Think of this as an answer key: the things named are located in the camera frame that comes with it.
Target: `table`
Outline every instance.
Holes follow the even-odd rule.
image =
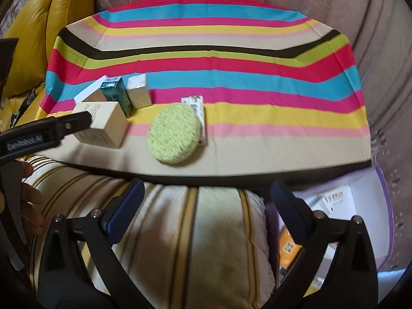
[[[143,176],[254,179],[346,172],[371,158],[348,39],[299,12],[253,0],[144,0],[87,17],[59,33],[37,118],[70,113],[102,75],[133,73],[147,74],[154,105],[130,118],[121,149],[69,136],[42,155]],[[191,95],[204,98],[208,145],[178,166],[158,163],[150,124]]]

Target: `human hand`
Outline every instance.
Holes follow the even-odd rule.
[[[33,166],[29,163],[24,164],[23,177],[29,177],[33,174]],[[44,219],[42,215],[34,210],[32,204],[40,204],[43,201],[42,193],[37,189],[31,187],[29,184],[22,183],[21,187],[21,218],[23,221],[24,229],[35,235],[40,235],[43,232]],[[0,213],[3,212],[5,207],[5,197],[0,192]]]

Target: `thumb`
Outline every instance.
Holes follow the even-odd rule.
[[[6,200],[4,199],[3,193],[0,193],[0,214],[3,212],[6,205]]]

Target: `round green sponge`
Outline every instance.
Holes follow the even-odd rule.
[[[197,147],[201,123],[192,108],[174,103],[154,118],[148,133],[149,150],[162,163],[177,164]]]

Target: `metal screw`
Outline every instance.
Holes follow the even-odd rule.
[[[93,218],[99,217],[102,211],[100,209],[93,209],[90,212],[90,215],[92,215]]]
[[[54,217],[54,221],[55,221],[55,222],[60,222],[62,218],[63,218],[63,215],[62,215],[62,214],[57,214],[57,215]]]
[[[315,217],[320,220],[321,218],[325,217],[325,213],[322,210],[315,210],[313,212],[313,214],[315,215]]]
[[[356,224],[361,224],[361,223],[363,223],[363,218],[361,218],[361,216],[359,216],[359,215],[355,215],[354,216],[354,221],[355,221]]]

